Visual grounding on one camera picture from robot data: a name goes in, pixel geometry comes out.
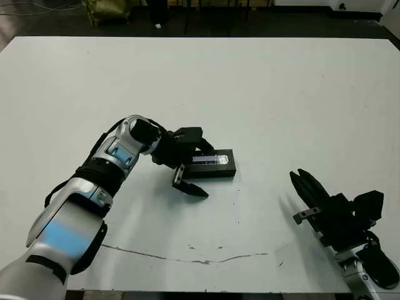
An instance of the black strap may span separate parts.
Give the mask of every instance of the black strap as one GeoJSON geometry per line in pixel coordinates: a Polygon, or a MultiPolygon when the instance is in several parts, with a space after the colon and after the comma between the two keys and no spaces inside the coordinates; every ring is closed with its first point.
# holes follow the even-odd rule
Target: black strap
{"type": "MultiPolygon", "coordinates": [[[[85,165],[85,164],[92,158],[92,156],[94,155],[94,153],[96,153],[96,151],[99,149],[99,147],[101,146],[101,144],[106,140],[107,136],[108,136],[110,133],[112,133],[115,129],[117,129],[117,127],[118,127],[119,125],[121,125],[121,123],[122,123],[124,120],[125,120],[125,119],[119,120],[117,123],[115,123],[114,125],[112,125],[111,128],[108,129],[107,132],[104,132],[104,133],[100,136],[100,138],[99,138],[99,139],[96,141],[96,143],[94,144],[93,148],[90,150],[89,156],[85,159],[85,161],[83,162],[82,165],[85,165]]],[[[44,207],[45,207],[45,208],[49,206],[52,196],[53,196],[56,192],[58,192],[60,189],[62,189],[62,188],[67,184],[67,182],[69,181],[69,179],[63,181],[63,182],[60,183],[60,184],[58,184],[58,185],[46,196],[46,198],[44,199],[44,207]]]]}
{"type": "Polygon", "coordinates": [[[65,279],[67,278],[67,272],[64,270],[62,266],[60,266],[58,263],[52,261],[51,259],[48,259],[44,256],[40,255],[30,255],[26,259],[27,263],[34,263],[34,264],[41,264],[42,266],[49,268],[52,270],[52,273],[60,279],[62,284],[65,283],[65,279]]]}
{"type": "Polygon", "coordinates": [[[390,259],[383,253],[379,245],[368,245],[357,252],[362,266],[372,280],[384,289],[397,285],[400,277],[398,270],[390,259]]]}

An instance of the white wall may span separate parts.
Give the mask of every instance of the white wall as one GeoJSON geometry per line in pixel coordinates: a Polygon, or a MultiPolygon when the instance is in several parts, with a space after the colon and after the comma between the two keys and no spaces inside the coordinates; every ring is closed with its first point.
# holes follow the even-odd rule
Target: white wall
{"type": "MultiPolygon", "coordinates": [[[[396,0],[384,0],[382,14],[385,14],[394,4],[396,0]]],[[[275,0],[275,5],[278,6],[330,6],[336,9],[340,0],[275,0]]]]}

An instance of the dark floor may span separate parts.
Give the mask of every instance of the dark floor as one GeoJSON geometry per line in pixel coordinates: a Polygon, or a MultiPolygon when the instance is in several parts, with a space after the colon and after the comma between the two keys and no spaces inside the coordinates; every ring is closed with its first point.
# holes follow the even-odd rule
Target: dark floor
{"type": "MultiPolygon", "coordinates": [[[[52,3],[47,5],[54,7],[54,1],[52,3]]],[[[331,16],[328,9],[314,12],[282,12],[271,8],[249,11],[247,22],[243,7],[200,11],[192,9],[186,34],[186,9],[183,7],[171,8],[169,23],[160,30],[151,24],[146,7],[132,10],[130,24],[109,22],[98,27],[90,25],[83,7],[31,17],[2,16],[1,9],[5,11],[4,7],[0,8],[0,50],[14,36],[379,38],[390,39],[400,49],[400,41],[377,21],[355,19],[354,16],[336,18],[331,16]]],[[[38,11],[42,10],[30,6],[18,6],[17,9],[18,13],[24,14],[38,11]]]]}

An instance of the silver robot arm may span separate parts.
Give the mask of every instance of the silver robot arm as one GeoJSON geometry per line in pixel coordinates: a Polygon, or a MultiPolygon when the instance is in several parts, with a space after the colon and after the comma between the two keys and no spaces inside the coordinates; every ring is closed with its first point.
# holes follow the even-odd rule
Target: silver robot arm
{"type": "Polygon", "coordinates": [[[175,142],[171,132],[136,115],[104,133],[84,164],[46,198],[28,234],[27,251],[0,271],[0,299],[64,299],[68,276],[93,261],[107,231],[103,218],[139,155],[151,154],[155,163],[175,168],[184,156],[175,142]]]}

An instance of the black cable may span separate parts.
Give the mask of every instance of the black cable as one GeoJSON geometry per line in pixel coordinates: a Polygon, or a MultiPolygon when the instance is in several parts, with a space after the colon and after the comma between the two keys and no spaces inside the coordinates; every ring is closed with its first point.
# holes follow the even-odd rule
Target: black cable
{"type": "Polygon", "coordinates": [[[167,133],[167,129],[165,129],[165,128],[163,128],[160,124],[158,124],[156,121],[154,121],[154,120],[152,120],[152,119],[147,119],[147,120],[149,120],[149,122],[150,122],[150,124],[153,124],[153,125],[155,125],[155,126],[157,126],[161,131],[162,131],[162,133],[167,133]]]}
{"type": "MultiPolygon", "coordinates": [[[[101,146],[101,144],[104,142],[104,140],[107,138],[107,136],[112,133],[115,129],[117,129],[117,127],[119,125],[121,125],[121,123],[124,121],[125,119],[121,119],[119,120],[117,123],[115,123],[114,125],[111,126],[110,129],[108,129],[107,132],[104,132],[100,138],[96,141],[96,143],[94,144],[93,148],[90,150],[89,156],[85,159],[85,161],[83,162],[82,165],[85,165],[94,155],[94,153],[96,153],[96,151],[99,149],[99,147],[101,146]]],[[[48,207],[51,201],[52,196],[58,192],[60,189],[62,189],[67,182],[71,179],[71,177],[68,180],[63,181],[62,183],[58,184],[44,199],[44,207],[48,207]]]]}
{"type": "Polygon", "coordinates": [[[379,242],[379,238],[376,236],[376,234],[369,230],[367,230],[365,234],[369,240],[374,241],[378,247],[381,248],[381,243],[379,242]]]}

